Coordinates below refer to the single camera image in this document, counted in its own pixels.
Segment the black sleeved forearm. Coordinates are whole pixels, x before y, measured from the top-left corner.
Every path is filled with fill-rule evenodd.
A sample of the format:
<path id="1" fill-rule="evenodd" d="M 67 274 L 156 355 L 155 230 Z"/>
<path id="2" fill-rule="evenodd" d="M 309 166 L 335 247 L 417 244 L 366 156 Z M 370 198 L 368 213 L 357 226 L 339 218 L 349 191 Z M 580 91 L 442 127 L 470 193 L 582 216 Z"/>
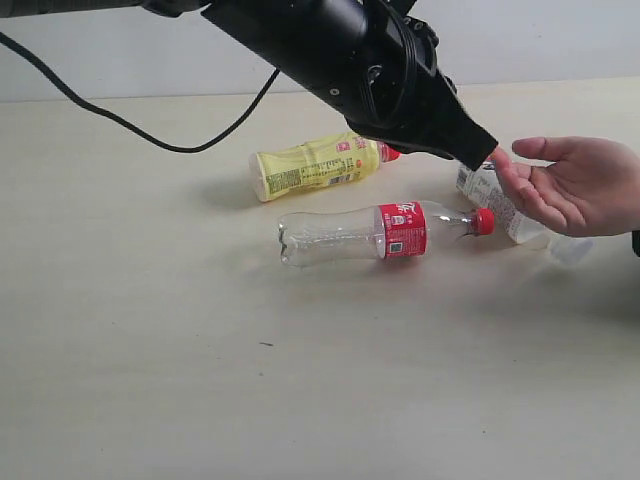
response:
<path id="1" fill-rule="evenodd" d="M 640 231 L 634 230 L 631 234 L 632 250 L 637 257 L 640 257 Z"/>

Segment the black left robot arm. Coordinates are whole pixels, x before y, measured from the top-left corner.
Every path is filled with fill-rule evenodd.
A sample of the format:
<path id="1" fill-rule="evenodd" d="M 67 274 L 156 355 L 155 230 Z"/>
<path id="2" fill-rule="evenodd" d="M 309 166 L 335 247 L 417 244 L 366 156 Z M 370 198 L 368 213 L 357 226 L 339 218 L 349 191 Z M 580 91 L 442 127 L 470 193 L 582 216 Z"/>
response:
<path id="1" fill-rule="evenodd" d="M 465 111 L 438 66 L 439 38 L 411 1 L 139 1 L 210 23 L 344 116 L 356 133 L 405 153 L 478 169 L 497 140 Z"/>

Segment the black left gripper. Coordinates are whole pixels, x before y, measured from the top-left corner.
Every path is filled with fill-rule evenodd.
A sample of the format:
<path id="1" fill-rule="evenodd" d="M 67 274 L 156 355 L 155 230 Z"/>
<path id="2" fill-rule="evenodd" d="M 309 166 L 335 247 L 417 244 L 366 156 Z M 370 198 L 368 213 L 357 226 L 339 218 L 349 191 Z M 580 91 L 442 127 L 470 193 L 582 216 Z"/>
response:
<path id="1" fill-rule="evenodd" d="M 403 153 L 424 152 L 478 169 L 498 141 L 467 113 L 439 70 L 439 38 L 396 9 L 364 9 L 346 84 L 334 107 L 355 132 Z"/>

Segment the person's open hand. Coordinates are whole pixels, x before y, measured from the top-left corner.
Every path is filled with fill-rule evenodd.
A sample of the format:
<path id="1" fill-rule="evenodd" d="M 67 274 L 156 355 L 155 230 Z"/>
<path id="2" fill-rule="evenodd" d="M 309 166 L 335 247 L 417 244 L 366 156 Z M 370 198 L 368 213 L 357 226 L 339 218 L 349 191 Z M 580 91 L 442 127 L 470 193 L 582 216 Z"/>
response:
<path id="1" fill-rule="evenodd" d="M 491 155 L 507 198 L 523 215 L 569 237 L 616 236 L 639 229 L 639 156 L 602 138 L 532 137 L 512 151 L 544 166 Z"/>

